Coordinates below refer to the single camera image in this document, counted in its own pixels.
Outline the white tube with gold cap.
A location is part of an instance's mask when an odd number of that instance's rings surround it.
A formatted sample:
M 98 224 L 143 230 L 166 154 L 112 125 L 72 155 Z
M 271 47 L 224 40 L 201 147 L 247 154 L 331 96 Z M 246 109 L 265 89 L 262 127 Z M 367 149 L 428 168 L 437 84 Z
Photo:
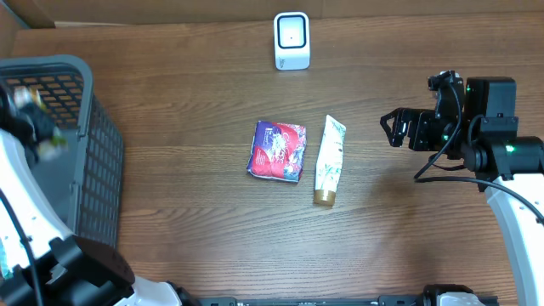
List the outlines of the white tube with gold cap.
M 343 168 L 346 127 L 332 116 L 326 122 L 315 165 L 314 204 L 333 206 Z

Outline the red purple snack packet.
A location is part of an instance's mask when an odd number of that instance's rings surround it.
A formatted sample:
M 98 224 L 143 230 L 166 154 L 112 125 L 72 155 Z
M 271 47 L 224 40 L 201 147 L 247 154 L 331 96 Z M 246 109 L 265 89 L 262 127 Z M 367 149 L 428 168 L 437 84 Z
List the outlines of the red purple snack packet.
M 297 184 L 307 145 L 305 126 L 258 121 L 246 170 L 254 177 Z

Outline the green juice pouch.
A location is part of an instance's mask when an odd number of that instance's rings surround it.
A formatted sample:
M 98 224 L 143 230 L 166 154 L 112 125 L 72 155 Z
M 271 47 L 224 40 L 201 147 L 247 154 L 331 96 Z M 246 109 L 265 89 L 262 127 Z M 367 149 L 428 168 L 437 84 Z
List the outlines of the green juice pouch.
M 38 160 L 51 161 L 68 150 L 66 138 L 47 114 L 37 89 L 17 87 L 13 103 L 14 119 L 23 128 L 20 139 Z

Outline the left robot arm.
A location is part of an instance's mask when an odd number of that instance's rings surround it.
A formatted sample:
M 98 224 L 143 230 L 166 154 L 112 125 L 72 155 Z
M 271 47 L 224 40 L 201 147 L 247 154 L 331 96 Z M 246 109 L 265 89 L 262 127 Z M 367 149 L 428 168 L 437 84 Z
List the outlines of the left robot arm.
M 27 159 L 64 143 L 37 92 L 1 90 L 1 300 L 7 305 L 197 305 L 183 287 L 137 276 L 113 247 L 76 235 Z

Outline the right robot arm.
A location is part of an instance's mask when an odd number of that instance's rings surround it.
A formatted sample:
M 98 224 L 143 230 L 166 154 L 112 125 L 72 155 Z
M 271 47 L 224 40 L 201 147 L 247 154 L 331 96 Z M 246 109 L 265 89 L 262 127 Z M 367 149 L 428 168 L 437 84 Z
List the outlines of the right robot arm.
M 461 160 L 440 182 L 473 183 L 485 194 L 501 229 L 513 272 L 518 302 L 543 303 L 543 142 L 518 135 L 517 84 L 508 76 L 462 79 L 443 71 L 428 79 L 434 109 L 397 108 L 380 119 L 388 142 L 409 141 L 414 151 L 429 151 L 416 182 L 441 156 Z M 458 169 L 473 173 L 458 177 Z

